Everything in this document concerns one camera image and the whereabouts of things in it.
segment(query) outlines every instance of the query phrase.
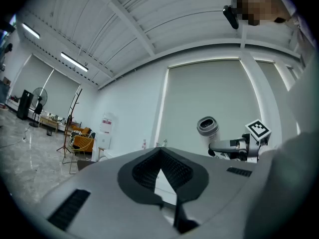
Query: black and white square tag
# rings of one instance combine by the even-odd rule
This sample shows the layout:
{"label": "black and white square tag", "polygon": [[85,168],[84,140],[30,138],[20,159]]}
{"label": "black and white square tag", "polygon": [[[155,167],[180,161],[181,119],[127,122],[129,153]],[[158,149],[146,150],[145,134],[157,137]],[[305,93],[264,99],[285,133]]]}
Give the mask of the black and white square tag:
{"label": "black and white square tag", "polygon": [[260,141],[271,133],[271,130],[262,124],[259,119],[247,124],[246,128],[251,132],[257,141]]}

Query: glossy floor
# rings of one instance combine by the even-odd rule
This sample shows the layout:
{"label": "glossy floor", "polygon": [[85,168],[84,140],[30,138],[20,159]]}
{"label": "glossy floor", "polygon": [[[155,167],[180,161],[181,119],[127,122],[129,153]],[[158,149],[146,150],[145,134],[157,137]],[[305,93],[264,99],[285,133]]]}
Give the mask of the glossy floor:
{"label": "glossy floor", "polygon": [[[29,127],[29,122],[11,111],[0,114],[0,174],[14,198],[34,205],[72,175],[70,164],[62,164],[63,151],[56,151],[63,145],[63,133],[47,136],[46,128]],[[76,163],[71,172],[77,172]]]}

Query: fluorescent tube light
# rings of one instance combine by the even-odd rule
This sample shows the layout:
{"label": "fluorescent tube light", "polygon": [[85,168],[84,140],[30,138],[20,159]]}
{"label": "fluorescent tube light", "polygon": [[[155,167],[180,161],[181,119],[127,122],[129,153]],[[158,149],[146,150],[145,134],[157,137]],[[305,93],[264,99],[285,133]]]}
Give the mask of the fluorescent tube light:
{"label": "fluorescent tube light", "polygon": [[33,34],[36,38],[40,39],[40,35],[37,32],[35,32],[31,27],[29,27],[27,24],[22,23],[22,26],[23,26],[24,29],[26,29],[31,34]]}
{"label": "fluorescent tube light", "polygon": [[73,58],[71,58],[68,55],[66,55],[64,52],[61,53],[61,57],[65,58],[68,61],[70,61],[73,65],[76,65],[78,68],[81,68],[85,72],[87,72],[89,70],[85,66],[82,66],[80,63],[76,62]]}

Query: white ceiling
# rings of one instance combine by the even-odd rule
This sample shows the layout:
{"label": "white ceiling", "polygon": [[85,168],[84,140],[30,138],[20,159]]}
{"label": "white ceiling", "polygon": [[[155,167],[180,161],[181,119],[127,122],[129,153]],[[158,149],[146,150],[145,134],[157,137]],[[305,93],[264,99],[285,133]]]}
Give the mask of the white ceiling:
{"label": "white ceiling", "polygon": [[[41,38],[21,27],[18,32],[96,87],[153,59],[202,45],[255,44],[298,56],[288,27],[268,23],[235,30],[222,13],[226,4],[230,0],[29,0],[17,20]],[[87,64],[89,71],[66,63],[61,52]]]}

